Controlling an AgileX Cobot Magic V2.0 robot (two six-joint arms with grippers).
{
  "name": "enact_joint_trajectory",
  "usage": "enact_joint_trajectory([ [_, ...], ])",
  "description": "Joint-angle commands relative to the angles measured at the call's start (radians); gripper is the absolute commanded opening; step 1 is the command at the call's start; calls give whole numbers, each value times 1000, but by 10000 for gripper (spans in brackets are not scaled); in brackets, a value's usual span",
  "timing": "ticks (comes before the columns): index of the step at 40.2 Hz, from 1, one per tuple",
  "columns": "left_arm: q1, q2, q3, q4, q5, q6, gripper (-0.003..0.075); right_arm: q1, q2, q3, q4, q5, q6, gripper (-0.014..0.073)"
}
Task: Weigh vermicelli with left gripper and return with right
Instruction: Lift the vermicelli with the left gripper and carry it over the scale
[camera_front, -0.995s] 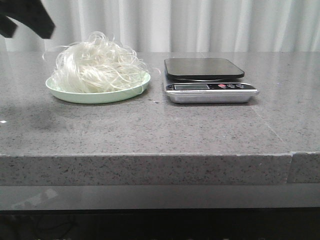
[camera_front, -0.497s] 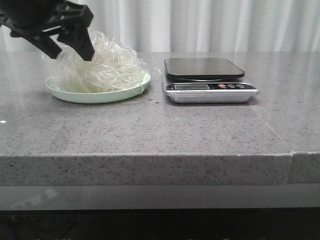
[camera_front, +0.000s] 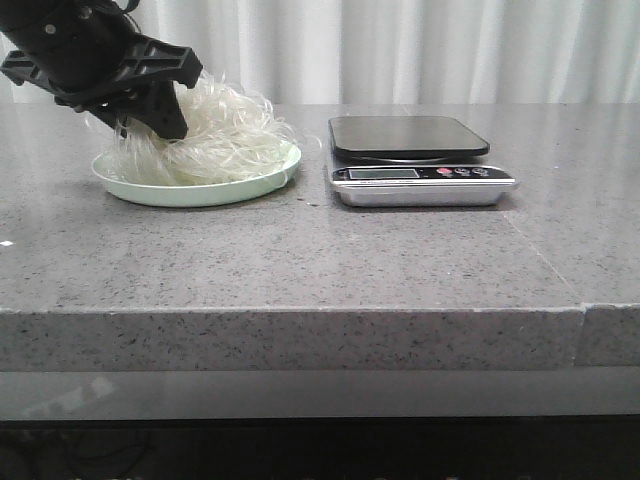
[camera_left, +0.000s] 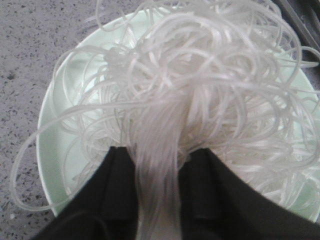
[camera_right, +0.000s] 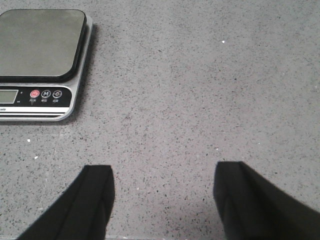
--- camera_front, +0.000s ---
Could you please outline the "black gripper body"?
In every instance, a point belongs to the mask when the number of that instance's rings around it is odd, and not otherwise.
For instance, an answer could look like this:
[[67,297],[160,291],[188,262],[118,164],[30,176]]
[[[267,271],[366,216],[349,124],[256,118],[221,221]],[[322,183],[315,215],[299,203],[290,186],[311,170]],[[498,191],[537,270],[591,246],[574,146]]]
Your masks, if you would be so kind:
[[4,1],[1,32],[15,46],[1,64],[66,106],[121,113],[175,111],[174,86],[192,88],[203,66],[189,47],[137,31],[137,7],[114,1]]

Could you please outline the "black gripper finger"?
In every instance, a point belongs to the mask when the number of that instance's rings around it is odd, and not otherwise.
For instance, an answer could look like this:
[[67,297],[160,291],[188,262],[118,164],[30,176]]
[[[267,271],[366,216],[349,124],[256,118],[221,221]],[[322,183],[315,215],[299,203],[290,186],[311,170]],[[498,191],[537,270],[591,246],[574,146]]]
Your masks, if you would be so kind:
[[127,137],[126,109],[126,102],[99,102],[88,106],[88,111],[92,115],[108,125],[122,138]]
[[148,126],[160,138],[183,139],[188,131],[172,82],[152,82],[134,91],[136,97],[127,112]]

